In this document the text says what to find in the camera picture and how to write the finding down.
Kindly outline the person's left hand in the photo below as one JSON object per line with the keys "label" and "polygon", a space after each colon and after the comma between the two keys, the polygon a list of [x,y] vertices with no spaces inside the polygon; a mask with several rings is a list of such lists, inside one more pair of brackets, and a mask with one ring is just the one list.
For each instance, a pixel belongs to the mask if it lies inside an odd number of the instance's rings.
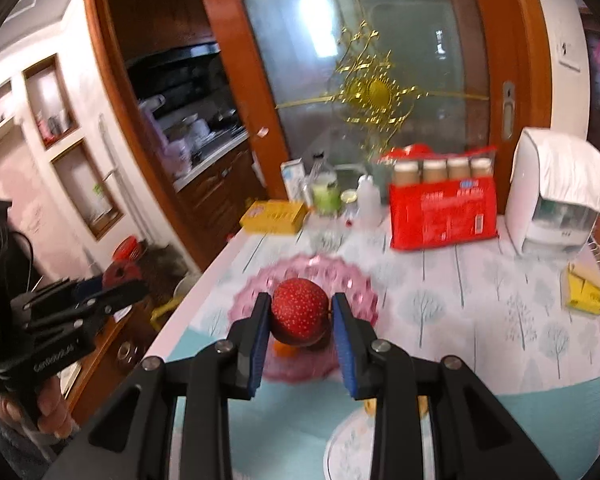
{"label": "person's left hand", "polygon": [[[38,431],[42,434],[64,440],[72,436],[78,428],[68,410],[57,375],[48,378],[38,389],[38,409],[41,413],[38,418]],[[2,394],[0,397],[0,419],[20,434],[26,434],[22,426],[23,411],[10,394]]]}

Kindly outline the grey fuzzy sleeve forearm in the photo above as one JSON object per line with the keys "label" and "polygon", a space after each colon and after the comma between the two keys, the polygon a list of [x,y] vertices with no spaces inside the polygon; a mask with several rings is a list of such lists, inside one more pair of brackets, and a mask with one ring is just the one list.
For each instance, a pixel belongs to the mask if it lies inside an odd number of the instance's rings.
{"label": "grey fuzzy sleeve forearm", "polygon": [[[57,439],[48,434],[40,435],[55,452],[60,452],[71,441]],[[0,452],[19,479],[42,479],[50,462],[46,460],[35,443],[26,435],[10,428],[0,419]]]}

